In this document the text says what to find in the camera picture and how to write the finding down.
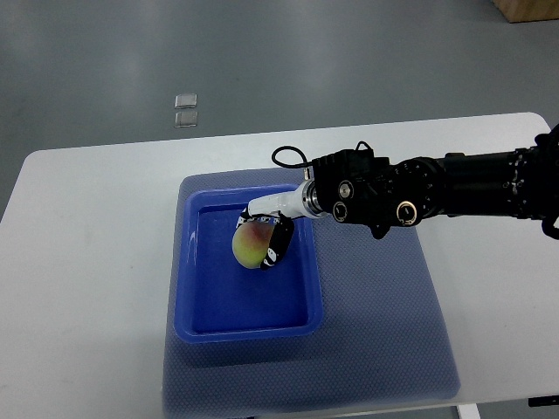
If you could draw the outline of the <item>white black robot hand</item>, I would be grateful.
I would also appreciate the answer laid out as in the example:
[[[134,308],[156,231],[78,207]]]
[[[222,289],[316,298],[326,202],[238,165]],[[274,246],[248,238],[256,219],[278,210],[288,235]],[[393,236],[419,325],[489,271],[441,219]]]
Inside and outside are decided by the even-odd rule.
[[[268,223],[273,226],[265,257],[259,266],[260,270],[265,271],[276,266],[286,255],[294,233],[293,219],[318,219],[325,215],[326,212],[318,203],[314,180],[306,180],[293,191],[252,199],[241,211],[235,229],[246,223]]]

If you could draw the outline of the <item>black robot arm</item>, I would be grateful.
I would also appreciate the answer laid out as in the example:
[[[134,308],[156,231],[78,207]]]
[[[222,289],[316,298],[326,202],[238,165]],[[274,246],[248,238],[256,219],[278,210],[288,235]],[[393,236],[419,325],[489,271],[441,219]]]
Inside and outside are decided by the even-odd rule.
[[[558,130],[512,152],[442,158],[415,157],[398,164],[361,141],[353,149],[303,160],[304,182],[294,191],[251,200],[231,240],[237,261],[267,270],[287,253],[297,218],[332,216],[367,226],[373,238],[438,215],[510,216],[539,220],[544,235],[558,229]]]

